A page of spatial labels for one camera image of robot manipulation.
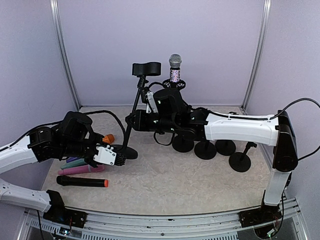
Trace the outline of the orange toy microphone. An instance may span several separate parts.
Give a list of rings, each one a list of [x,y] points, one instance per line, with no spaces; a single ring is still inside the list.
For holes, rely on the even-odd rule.
[[[102,141],[107,144],[112,144],[115,141],[115,137],[113,134],[107,134],[104,136]]]

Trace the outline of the pink toy microphone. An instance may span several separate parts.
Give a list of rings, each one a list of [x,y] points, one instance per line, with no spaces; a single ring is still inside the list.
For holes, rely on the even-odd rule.
[[[82,165],[77,167],[71,167],[59,170],[58,175],[77,175],[77,174],[86,174],[86,173],[98,173],[105,170],[104,165],[98,165],[97,167],[92,167],[90,165]]]

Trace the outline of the mint green toy microphone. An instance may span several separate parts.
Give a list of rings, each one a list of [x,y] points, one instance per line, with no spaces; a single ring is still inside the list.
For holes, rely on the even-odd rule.
[[[63,164],[60,169],[64,170],[64,169],[69,169],[69,168],[74,168],[74,167],[80,167],[80,166],[84,166],[87,163],[84,161],[84,159],[77,159],[77,160],[73,160],[70,162],[67,162],[65,164]]]

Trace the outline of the purple toy microphone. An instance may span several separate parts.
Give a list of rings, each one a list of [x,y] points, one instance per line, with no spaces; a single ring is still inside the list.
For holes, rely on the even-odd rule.
[[[78,160],[78,159],[79,159],[79,157],[70,157],[70,158],[68,158],[66,160],[66,162],[69,163],[69,162],[73,162],[73,161]]]

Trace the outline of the black wireless microphone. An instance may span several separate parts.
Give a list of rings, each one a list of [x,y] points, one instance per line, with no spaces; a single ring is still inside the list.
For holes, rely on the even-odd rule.
[[[61,186],[76,186],[76,187],[98,187],[108,188],[109,181],[107,179],[97,178],[83,178],[83,177],[70,177],[66,175],[59,175],[56,177],[57,184]]]

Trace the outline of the short black microphone stand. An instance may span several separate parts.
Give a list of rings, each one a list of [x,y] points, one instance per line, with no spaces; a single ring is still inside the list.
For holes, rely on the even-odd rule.
[[[236,152],[236,145],[232,140],[217,140],[216,151],[223,156],[230,156]]]

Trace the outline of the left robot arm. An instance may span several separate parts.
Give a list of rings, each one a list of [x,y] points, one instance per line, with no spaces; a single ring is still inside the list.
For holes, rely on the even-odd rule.
[[[103,135],[94,132],[92,123],[88,113],[69,111],[61,121],[30,129],[0,150],[0,172],[69,157],[83,158],[92,167],[101,164],[123,166],[126,157],[104,142]],[[57,191],[32,190],[4,180],[0,181],[0,200],[42,212],[44,219],[56,223],[70,224],[87,216],[84,212],[66,208]]]

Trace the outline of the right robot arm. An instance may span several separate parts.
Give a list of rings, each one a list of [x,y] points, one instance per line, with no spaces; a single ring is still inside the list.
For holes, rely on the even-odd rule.
[[[126,123],[138,132],[172,133],[171,145],[180,153],[194,151],[203,160],[214,158],[217,142],[242,141],[246,147],[256,144],[273,147],[273,162],[261,206],[239,213],[242,227],[251,227],[284,216],[283,192],[300,158],[296,136],[285,109],[267,116],[223,114],[209,109],[192,108],[176,88],[157,92],[143,88],[138,95],[146,109],[135,109]]]

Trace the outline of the black tripod microphone stand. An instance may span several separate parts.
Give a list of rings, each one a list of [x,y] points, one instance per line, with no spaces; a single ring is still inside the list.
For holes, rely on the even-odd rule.
[[[173,82],[170,79],[166,79],[162,82],[164,88],[169,89],[178,89],[179,91],[186,87],[186,82],[182,79],[178,80],[177,82]]]

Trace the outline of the silver glitter microphone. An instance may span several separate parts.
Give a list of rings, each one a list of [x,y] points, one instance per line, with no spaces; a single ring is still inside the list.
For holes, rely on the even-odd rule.
[[[170,82],[177,83],[181,79],[181,64],[182,64],[182,57],[179,54],[172,54],[169,57],[169,65],[170,65]]]

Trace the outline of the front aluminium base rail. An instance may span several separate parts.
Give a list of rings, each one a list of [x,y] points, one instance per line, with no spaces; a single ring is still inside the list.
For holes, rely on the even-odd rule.
[[[48,238],[65,240],[237,240],[255,239],[255,230],[265,227],[241,225],[240,210],[191,215],[132,215],[87,211],[83,227],[71,230],[63,224],[37,217],[26,210],[18,240]]]

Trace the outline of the right aluminium frame post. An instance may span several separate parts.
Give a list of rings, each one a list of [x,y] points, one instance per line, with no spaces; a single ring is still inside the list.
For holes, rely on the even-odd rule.
[[[258,34],[258,41],[257,41],[254,58],[253,58],[252,68],[250,71],[249,82],[246,88],[244,99],[241,104],[241,109],[245,113],[247,112],[250,99],[253,94],[255,82],[257,80],[257,74],[259,71],[259,66],[260,66],[262,55],[263,55],[265,39],[268,31],[268,23],[270,18],[271,7],[272,7],[272,1],[265,0],[263,3],[263,11],[262,11],[260,29]]]

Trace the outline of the aluminium frame post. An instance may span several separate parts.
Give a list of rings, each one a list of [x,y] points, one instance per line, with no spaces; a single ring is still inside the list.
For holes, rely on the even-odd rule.
[[[63,64],[65,76],[66,76],[67,85],[69,87],[71,98],[75,106],[75,109],[79,111],[82,107],[82,104],[81,104],[81,101],[76,89],[76,85],[73,79],[73,75],[72,75],[72,71],[71,71],[71,67],[68,59],[68,54],[65,46],[63,28],[62,28],[60,12],[59,12],[59,4],[57,0],[50,0],[49,2],[50,2],[51,14],[53,18],[59,52],[60,52],[60,56],[61,56],[61,60],[62,60],[62,64]]]
[[[250,99],[253,94],[255,82],[257,80],[257,74],[259,71],[259,66],[260,66],[262,55],[263,55],[265,39],[268,31],[268,23],[270,18],[271,7],[272,7],[272,1],[265,0],[263,3],[263,11],[262,11],[260,29],[258,34],[258,41],[257,41],[254,58],[253,58],[252,68],[250,71],[249,82],[246,88],[244,99],[241,104],[241,109],[245,113],[247,112]]]

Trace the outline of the left aluminium frame post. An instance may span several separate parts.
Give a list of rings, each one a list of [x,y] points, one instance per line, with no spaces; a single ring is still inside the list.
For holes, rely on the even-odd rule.
[[[75,106],[75,109],[79,111],[82,107],[82,104],[81,104],[81,101],[76,89],[76,85],[73,79],[73,75],[72,75],[72,71],[71,71],[71,67],[68,59],[68,54],[65,46],[63,28],[62,28],[60,12],[59,12],[59,4],[57,0],[50,0],[49,2],[50,2],[51,14],[53,18],[59,52],[60,52],[60,56],[61,56],[61,60],[62,60],[62,64],[63,64],[65,76],[66,76],[67,85],[69,87],[71,98]]]

